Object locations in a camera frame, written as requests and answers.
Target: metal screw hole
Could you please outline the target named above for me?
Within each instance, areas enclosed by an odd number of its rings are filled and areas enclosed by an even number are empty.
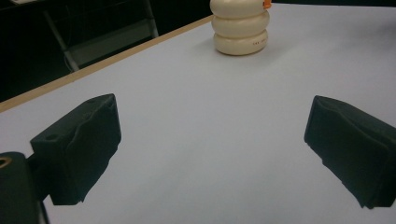
[[[0,169],[8,166],[12,162],[10,157],[0,157]]]

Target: stacked roll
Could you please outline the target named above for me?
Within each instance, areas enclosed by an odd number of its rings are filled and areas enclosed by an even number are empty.
[[[212,27],[218,51],[245,55],[263,49],[267,43],[269,13],[262,0],[211,0]]]

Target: white table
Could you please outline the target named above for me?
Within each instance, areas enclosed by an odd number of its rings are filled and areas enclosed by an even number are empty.
[[[51,223],[394,223],[395,205],[360,208],[303,136],[315,95],[396,126],[396,8],[270,15],[259,53],[216,52],[206,23],[1,113],[1,152],[29,156],[65,113],[116,94],[118,152],[84,203],[45,201]]]

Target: stack of tape rolls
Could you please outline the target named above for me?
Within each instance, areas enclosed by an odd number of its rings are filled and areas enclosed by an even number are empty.
[[[262,0],[211,0],[212,27],[218,51],[245,55],[263,49],[267,43],[266,27],[270,16]]]

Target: wooden table edge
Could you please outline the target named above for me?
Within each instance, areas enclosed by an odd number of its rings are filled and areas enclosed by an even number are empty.
[[[76,81],[76,80],[78,80],[78,79],[80,79],[82,77],[86,77],[86,76],[88,76],[88,75],[90,75],[90,74],[92,74],[92,73],[94,73],[94,72],[96,72],[98,70],[101,70],[101,69],[103,69],[103,68],[105,68],[105,67],[107,67],[107,66],[109,66],[109,65],[111,65],[113,63],[121,61],[121,60],[123,60],[123,59],[125,59],[125,58],[127,58],[127,57],[129,57],[131,55],[134,55],[134,54],[144,50],[144,49],[148,49],[148,48],[150,48],[152,46],[155,46],[155,45],[157,45],[157,44],[159,44],[159,43],[161,43],[161,42],[163,42],[165,40],[168,40],[168,39],[170,39],[172,37],[175,37],[177,35],[181,35],[181,34],[187,32],[187,31],[189,31],[191,29],[194,29],[194,28],[196,28],[198,26],[206,24],[206,23],[210,22],[211,20],[212,20],[212,16],[205,17],[205,18],[203,18],[201,20],[195,21],[195,22],[190,23],[190,24],[188,24],[186,26],[178,28],[175,31],[172,31],[172,32],[167,33],[165,35],[160,35],[159,37],[157,37],[155,39],[152,39],[152,40],[150,40],[148,42],[145,42],[145,43],[143,43],[141,45],[138,45],[138,46],[133,47],[131,49],[127,49],[127,50],[125,50],[125,51],[123,51],[123,52],[121,52],[119,54],[116,54],[116,55],[111,56],[111,57],[109,57],[107,59],[104,59],[104,60],[102,60],[99,63],[95,63],[95,64],[90,65],[88,67],[85,67],[85,68],[83,68],[81,70],[78,70],[75,73],[72,73],[72,74],[67,75],[65,77],[58,78],[58,79],[56,79],[54,81],[51,81],[50,83],[47,83],[47,84],[45,84],[43,86],[37,87],[37,88],[35,88],[35,89],[31,90],[31,91],[27,91],[27,92],[25,92],[25,93],[23,93],[21,95],[15,96],[15,97],[13,97],[11,99],[8,99],[8,100],[6,100],[4,102],[1,102],[0,103],[0,113],[4,112],[6,110],[9,110],[10,108],[13,108],[13,107],[15,107],[17,105],[21,105],[21,104],[23,104],[25,102],[33,100],[36,97],[44,95],[44,94],[46,94],[46,93],[48,93],[50,91],[54,91],[54,90],[56,90],[56,89],[58,89],[58,88],[60,88],[62,86],[65,86],[65,85],[67,85],[67,84],[69,84],[71,82],[74,82],[74,81]]]

